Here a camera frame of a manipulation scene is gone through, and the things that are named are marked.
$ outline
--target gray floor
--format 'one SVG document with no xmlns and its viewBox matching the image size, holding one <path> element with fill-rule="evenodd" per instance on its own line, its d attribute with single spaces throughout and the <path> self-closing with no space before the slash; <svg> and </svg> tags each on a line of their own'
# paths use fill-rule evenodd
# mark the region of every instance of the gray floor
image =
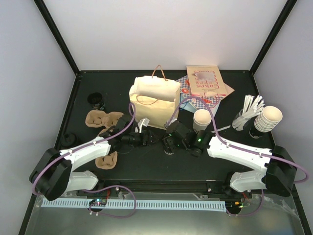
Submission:
<svg viewBox="0 0 313 235">
<path fill-rule="evenodd" d="M 35 207 L 27 235 L 301 235 L 304 234 L 294 211 L 292 198 L 267 201 L 254 216 L 229 217 L 213 211 L 137 210 L 128 219 L 89 215 L 86 209 Z M 243 213 L 257 208 L 253 204 Z M 127 210 L 107 210 L 125 215 Z"/>
</svg>

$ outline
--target paper bag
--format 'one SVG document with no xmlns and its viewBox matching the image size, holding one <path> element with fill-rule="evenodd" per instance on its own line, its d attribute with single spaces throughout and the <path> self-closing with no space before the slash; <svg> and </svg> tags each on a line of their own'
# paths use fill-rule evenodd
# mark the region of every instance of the paper bag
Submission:
<svg viewBox="0 0 313 235">
<path fill-rule="evenodd" d="M 129 96 L 136 107 L 136 120 L 148 118 L 149 126 L 165 129 L 164 124 L 171 118 L 178 107 L 180 83 L 174 80 L 153 76 L 137 77 L 132 85 Z"/>
</svg>

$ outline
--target white wall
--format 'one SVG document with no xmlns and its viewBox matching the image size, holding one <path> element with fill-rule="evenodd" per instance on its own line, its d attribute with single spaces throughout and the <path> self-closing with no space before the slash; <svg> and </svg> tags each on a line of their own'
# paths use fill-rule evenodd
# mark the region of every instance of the white wall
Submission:
<svg viewBox="0 0 313 235">
<path fill-rule="evenodd" d="M 286 0 L 45 0 L 81 70 L 248 70 Z"/>
<path fill-rule="evenodd" d="M 55 144 L 74 73 L 34 1 L 0 3 L 0 234 L 16 235 L 28 177 Z"/>
<path fill-rule="evenodd" d="M 277 145 L 313 174 L 313 1 L 295 5 L 255 77 L 266 104 L 283 120 L 273 130 Z M 313 179 L 296 186 L 313 229 Z"/>
</svg>

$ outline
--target black tabletop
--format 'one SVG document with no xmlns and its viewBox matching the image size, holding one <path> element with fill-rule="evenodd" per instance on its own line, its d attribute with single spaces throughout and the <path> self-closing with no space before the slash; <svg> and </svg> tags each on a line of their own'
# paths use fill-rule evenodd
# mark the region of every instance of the black tabletop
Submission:
<svg viewBox="0 0 313 235">
<path fill-rule="evenodd" d="M 106 105 L 106 112 L 118 111 L 127 113 L 129 90 L 134 84 L 136 77 L 150 75 L 152 71 L 87 71 L 80 77 L 79 88 L 75 97 L 73 108 L 66 126 L 66 132 L 72 132 L 82 142 L 92 140 L 97 136 L 102 128 L 90 128 L 85 125 L 87 113 L 91 110 L 87 103 L 90 93 L 100 92 L 103 94 Z M 231 125 L 236 114 L 242 109 L 245 95 L 257 95 L 253 77 L 247 71 L 221 71 L 224 83 L 228 84 L 235 91 L 223 99 L 215 116 L 217 127 L 221 128 Z M 168 70 L 165 75 L 169 79 L 177 80 L 186 76 L 186 71 Z M 187 127 L 192 128 L 193 113 L 181 110 L 179 121 Z M 151 128 L 160 138 L 165 133 L 164 130 Z M 213 130 L 210 124 L 207 130 Z M 249 136 L 248 129 L 235 131 L 228 128 L 220 132 L 220 135 L 231 141 L 263 147 L 273 148 L 273 141 L 270 133 L 260 139 L 253 139 Z M 187 151 L 179 150 L 174 155 L 164 153 L 161 143 L 153 146 L 134 148 L 128 154 L 118 154 L 116 167 L 111 170 L 102 170 L 91 161 L 80 167 L 78 171 L 91 170 L 98 178 L 106 180 L 126 180 L 126 181 L 224 181 L 230 171 L 248 171 L 249 168 L 242 165 L 215 159 L 204 153 L 201 157 L 193 157 Z"/>
</svg>

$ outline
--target brown bag handle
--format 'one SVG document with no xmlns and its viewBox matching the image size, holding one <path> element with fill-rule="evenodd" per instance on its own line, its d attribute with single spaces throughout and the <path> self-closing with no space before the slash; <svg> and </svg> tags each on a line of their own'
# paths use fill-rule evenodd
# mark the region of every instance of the brown bag handle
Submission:
<svg viewBox="0 0 313 235">
<path fill-rule="evenodd" d="M 153 77 L 153 75 L 155 74 L 155 72 L 156 72 L 156 70 L 157 70 L 158 67 L 161 68 L 161 72 L 162 72 L 162 75 L 163 75 L 164 80 L 165 80 L 165 81 L 168 81 L 168 79 L 165 78 L 165 74 L 164 74 L 164 72 L 163 72 L 163 69 L 162 69 L 162 66 L 161 66 L 161 65 L 158 65 L 158 66 L 155 68 L 155 70 L 153 71 L 151 77 Z"/>
<path fill-rule="evenodd" d="M 154 103 L 156 103 L 159 99 L 156 99 L 156 101 L 154 101 L 153 103 L 151 103 L 151 104 L 143 104 L 143 103 L 141 103 L 139 100 L 138 100 L 138 96 L 143 96 L 143 95 L 137 95 L 136 96 L 136 100 L 140 103 L 140 104 L 142 104 L 142 105 L 152 105 L 152 104 L 154 104 Z"/>
</svg>

